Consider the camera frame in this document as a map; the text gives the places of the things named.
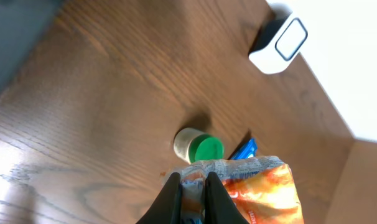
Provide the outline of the green lid seasoning jar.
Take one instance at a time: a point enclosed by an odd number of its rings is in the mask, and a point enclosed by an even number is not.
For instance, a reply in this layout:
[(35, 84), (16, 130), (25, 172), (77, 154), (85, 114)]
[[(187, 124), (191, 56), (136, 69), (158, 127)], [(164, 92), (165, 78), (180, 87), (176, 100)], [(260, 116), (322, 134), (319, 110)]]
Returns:
[(222, 159), (225, 151), (218, 138), (193, 128), (181, 129), (175, 135), (173, 149), (177, 157), (189, 164)]

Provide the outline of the orange snack packet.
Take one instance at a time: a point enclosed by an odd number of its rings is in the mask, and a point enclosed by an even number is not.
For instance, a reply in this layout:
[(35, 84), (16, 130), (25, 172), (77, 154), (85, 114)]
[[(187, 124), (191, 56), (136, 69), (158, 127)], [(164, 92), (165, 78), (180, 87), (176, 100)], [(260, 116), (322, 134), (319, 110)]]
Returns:
[(303, 223), (302, 206), (291, 168), (277, 156), (197, 161), (177, 172), (182, 184), (182, 223), (204, 223), (205, 179), (215, 172), (236, 208), (249, 223)]

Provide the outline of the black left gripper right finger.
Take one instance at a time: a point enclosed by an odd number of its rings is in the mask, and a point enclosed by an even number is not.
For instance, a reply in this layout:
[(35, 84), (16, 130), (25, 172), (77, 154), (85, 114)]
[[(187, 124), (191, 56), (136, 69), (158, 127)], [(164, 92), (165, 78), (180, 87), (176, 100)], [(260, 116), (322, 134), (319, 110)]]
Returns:
[(205, 182), (205, 224), (248, 224), (216, 172), (210, 172)]

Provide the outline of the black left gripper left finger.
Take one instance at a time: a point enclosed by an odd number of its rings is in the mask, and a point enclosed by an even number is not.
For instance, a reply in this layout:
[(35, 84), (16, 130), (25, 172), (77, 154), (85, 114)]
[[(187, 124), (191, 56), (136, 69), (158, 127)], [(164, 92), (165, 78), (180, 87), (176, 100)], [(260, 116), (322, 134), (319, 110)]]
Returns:
[(162, 190), (137, 224), (179, 224), (182, 206), (180, 174), (170, 175)]

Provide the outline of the blue Oreo cookie pack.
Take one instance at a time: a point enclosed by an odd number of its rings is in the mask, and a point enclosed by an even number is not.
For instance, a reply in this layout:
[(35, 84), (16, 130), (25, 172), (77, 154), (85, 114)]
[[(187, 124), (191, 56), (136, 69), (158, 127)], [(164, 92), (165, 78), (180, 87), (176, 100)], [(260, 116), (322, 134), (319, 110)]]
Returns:
[(247, 143), (243, 144), (236, 152), (232, 154), (230, 159), (240, 160), (240, 159), (249, 159), (256, 155), (258, 150), (258, 145), (254, 138), (250, 139)]

